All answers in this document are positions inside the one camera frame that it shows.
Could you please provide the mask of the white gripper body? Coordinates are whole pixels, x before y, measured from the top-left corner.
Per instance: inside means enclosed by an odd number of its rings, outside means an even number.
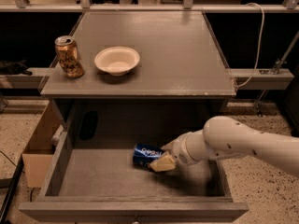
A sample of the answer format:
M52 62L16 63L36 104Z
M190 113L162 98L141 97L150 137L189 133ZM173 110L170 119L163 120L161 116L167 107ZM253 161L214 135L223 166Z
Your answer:
M185 133L173 141L172 156L181 165L194 165L199 162L199 136Z

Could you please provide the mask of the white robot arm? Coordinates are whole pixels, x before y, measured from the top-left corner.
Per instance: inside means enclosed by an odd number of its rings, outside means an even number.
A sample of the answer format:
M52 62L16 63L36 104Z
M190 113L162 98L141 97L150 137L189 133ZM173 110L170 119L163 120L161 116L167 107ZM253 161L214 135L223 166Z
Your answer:
M299 138L264 133L224 116L209 119L202 130L182 134L162 150L164 153L149 164L155 172L249 155L299 177Z

